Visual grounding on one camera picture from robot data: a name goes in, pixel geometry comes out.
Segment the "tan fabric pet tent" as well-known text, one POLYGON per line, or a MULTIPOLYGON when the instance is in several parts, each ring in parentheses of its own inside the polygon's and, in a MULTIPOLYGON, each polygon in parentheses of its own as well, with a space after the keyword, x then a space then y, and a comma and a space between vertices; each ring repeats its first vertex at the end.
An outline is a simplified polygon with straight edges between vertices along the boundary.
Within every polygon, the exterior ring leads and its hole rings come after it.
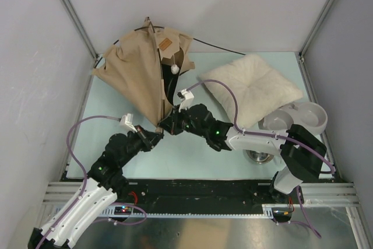
MULTIPOLYGON (((178 78, 195 69, 188 52, 193 38, 179 30, 165 27, 156 31, 164 80, 165 118, 173 109, 173 99, 178 78), (171 66, 180 71, 174 75, 171 66)), ((153 125, 158 125, 161 113, 160 73, 155 58, 152 38, 144 21, 144 30, 122 36, 103 55, 102 66, 92 74, 125 96, 153 125)))

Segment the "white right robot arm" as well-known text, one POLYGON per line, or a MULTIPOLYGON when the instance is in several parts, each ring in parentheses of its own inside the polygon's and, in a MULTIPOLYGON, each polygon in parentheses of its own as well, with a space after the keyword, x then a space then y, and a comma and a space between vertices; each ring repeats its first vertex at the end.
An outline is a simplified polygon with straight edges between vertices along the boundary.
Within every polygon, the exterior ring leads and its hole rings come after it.
POLYGON ((159 127, 171 135, 182 132, 205 138, 214 150, 247 150, 280 157, 285 167, 278 171, 269 188, 270 198, 282 203, 296 186, 319 180, 326 146, 299 124, 282 131, 237 130, 234 124, 214 118, 203 104, 188 109, 174 108, 159 127))

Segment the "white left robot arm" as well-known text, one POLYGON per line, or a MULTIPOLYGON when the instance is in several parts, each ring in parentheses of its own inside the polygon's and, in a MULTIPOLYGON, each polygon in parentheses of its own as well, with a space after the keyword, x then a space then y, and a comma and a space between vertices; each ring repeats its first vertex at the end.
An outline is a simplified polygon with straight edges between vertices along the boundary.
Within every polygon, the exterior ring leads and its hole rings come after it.
POLYGON ((138 153, 151 151, 163 137, 140 125, 126 135, 112 135, 73 197, 44 226, 33 229, 27 247, 73 248, 106 207, 129 196, 122 168, 138 153))

